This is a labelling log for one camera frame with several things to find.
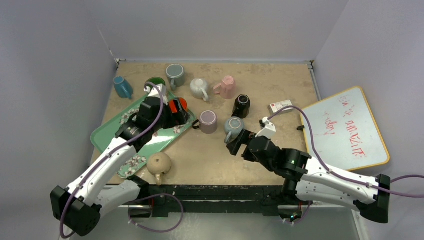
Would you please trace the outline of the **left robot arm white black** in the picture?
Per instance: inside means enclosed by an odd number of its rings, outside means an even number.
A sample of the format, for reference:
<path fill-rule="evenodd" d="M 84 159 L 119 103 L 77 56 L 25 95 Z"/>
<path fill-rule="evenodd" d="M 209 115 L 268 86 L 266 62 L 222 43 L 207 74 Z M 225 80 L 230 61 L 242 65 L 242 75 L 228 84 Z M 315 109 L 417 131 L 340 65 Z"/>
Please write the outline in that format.
<path fill-rule="evenodd" d="M 156 132 L 185 125 L 190 117 L 188 104 L 181 97 L 169 101 L 160 96 L 146 97 L 138 112 L 120 126 L 94 164 L 67 187 L 56 186 L 50 193 L 53 215 L 60 221 L 60 237 L 86 236 L 101 217 L 124 203 L 134 201 L 142 205 L 149 199 L 168 197 L 165 192 L 151 192 L 150 184 L 137 176 L 110 190 L 104 191 L 103 188 L 125 162 L 153 139 Z"/>

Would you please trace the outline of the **orange mug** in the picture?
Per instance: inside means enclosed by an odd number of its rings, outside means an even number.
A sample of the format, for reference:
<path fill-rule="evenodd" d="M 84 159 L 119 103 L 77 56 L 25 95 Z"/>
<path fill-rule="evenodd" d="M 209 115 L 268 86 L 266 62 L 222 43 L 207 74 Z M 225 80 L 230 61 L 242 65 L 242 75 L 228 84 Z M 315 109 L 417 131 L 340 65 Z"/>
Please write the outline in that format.
<path fill-rule="evenodd" d="M 176 97 L 168 102 L 168 107 L 172 114 L 180 113 L 182 111 L 187 112 L 188 104 L 187 101 L 182 97 Z"/>

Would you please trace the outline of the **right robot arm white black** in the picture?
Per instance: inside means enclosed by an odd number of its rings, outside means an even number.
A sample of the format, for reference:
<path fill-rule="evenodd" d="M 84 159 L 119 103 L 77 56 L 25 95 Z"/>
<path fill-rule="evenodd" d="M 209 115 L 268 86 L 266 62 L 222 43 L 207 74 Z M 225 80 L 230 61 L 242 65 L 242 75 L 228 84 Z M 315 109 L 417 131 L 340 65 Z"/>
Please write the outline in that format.
<path fill-rule="evenodd" d="M 330 203 L 359 212 L 375 223 L 389 222 L 389 176 L 364 176 L 332 166 L 324 168 L 317 158 L 306 152 L 279 148 L 265 136 L 256 136 L 245 129 L 226 147 L 235 156 L 242 145 L 246 146 L 241 155 L 244 160 L 259 163 L 284 178 L 280 191 L 284 202 Z"/>

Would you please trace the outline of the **cream floral mug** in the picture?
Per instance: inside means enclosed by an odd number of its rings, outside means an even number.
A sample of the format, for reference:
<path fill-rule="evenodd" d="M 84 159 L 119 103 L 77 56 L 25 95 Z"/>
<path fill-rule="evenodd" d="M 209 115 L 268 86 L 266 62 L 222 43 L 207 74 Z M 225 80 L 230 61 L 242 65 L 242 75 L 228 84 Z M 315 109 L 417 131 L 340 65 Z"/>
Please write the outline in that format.
<path fill-rule="evenodd" d="M 164 85 L 164 86 L 166 86 L 166 82 L 165 82 L 165 80 L 164 80 L 163 78 L 161 78 L 161 77 L 151 77 L 151 78 L 149 78 L 149 79 L 145 82 L 144 87 L 145 87 L 145 88 L 153 88 L 153 86 L 152 86 L 150 83 L 152 83 L 152 84 L 153 84 L 153 85 L 155 85 L 155 86 L 159 86 L 159 85 Z"/>

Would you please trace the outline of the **beige round mug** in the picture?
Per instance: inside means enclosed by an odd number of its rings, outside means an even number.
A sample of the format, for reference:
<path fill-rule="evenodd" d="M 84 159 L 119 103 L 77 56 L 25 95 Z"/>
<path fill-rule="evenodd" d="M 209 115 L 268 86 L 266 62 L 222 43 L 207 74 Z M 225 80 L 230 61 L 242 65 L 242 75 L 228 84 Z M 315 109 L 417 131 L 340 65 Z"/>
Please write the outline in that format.
<path fill-rule="evenodd" d="M 154 176 L 156 185 L 162 184 L 162 177 L 167 174 L 172 168 L 171 158 L 164 152 L 152 154 L 146 164 L 148 172 Z"/>

